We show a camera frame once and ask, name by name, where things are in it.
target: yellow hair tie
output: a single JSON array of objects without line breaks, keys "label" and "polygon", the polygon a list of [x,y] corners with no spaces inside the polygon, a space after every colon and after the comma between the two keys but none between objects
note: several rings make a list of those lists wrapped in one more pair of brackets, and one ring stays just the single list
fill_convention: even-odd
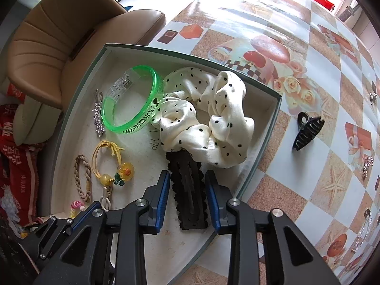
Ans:
[{"label": "yellow hair tie", "polygon": [[[111,148],[111,155],[116,155],[117,158],[117,172],[115,173],[115,177],[112,178],[108,174],[101,175],[96,168],[96,158],[98,156],[98,152],[100,148]],[[129,162],[127,163],[121,163],[121,155],[120,150],[124,150],[123,148],[120,148],[117,146],[116,143],[108,140],[102,140],[95,148],[94,153],[92,154],[92,162],[91,162],[91,169],[92,172],[95,174],[95,176],[100,180],[100,183],[103,186],[110,186],[112,182],[114,184],[119,184],[120,186],[123,186],[125,182],[129,181],[133,178],[134,175],[134,168],[133,165]]]}]

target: yellow flower bead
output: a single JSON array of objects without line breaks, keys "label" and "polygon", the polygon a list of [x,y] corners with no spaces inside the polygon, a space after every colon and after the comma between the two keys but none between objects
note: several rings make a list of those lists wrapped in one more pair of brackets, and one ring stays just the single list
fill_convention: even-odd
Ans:
[{"label": "yellow flower bead", "polygon": [[112,180],[111,176],[107,174],[101,175],[100,177],[100,183],[104,186],[110,186],[111,180]]},{"label": "yellow flower bead", "polygon": [[117,172],[125,182],[131,180],[134,176],[134,167],[131,163],[123,163],[117,167]]}]

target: plastic tablecloth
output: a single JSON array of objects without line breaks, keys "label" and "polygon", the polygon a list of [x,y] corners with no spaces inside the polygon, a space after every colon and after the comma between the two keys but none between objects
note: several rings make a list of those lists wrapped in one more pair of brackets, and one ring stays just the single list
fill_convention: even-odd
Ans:
[{"label": "plastic tablecloth", "polygon": [[[313,0],[195,0],[150,46],[219,62],[282,94],[272,137],[243,198],[256,209],[283,209],[349,284],[380,240],[379,102],[369,99],[380,89],[380,67],[363,43]],[[301,111],[322,116],[325,125],[295,151]],[[366,157],[374,163],[364,179]],[[372,227],[354,252],[367,208]],[[228,261],[229,238],[219,237],[176,284],[226,284]]]}]

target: white hair tie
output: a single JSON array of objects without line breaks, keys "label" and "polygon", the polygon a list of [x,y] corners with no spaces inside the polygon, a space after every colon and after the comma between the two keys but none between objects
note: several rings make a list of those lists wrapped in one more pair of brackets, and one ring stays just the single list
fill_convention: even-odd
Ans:
[{"label": "white hair tie", "polygon": [[[165,96],[152,121],[160,129],[164,151],[189,151],[196,162],[228,168],[244,162],[254,121],[244,117],[244,82],[234,73],[216,77],[195,67],[184,67],[164,79]],[[208,112],[200,124],[197,109]]]}]

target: red cloth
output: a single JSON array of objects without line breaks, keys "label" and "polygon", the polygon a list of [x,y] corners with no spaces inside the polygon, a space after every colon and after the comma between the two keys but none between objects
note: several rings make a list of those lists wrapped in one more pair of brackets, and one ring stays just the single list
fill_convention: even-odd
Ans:
[{"label": "red cloth", "polygon": [[35,220],[37,153],[43,145],[16,146],[13,118],[17,105],[0,106],[0,213],[24,226]]},{"label": "red cloth", "polygon": [[6,92],[6,95],[14,96],[15,98],[18,98],[22,104],[25,101],[25,94],[22,93],[19,89],[17,89],[13,83],[10,83],[8,85],[8,90]]}]

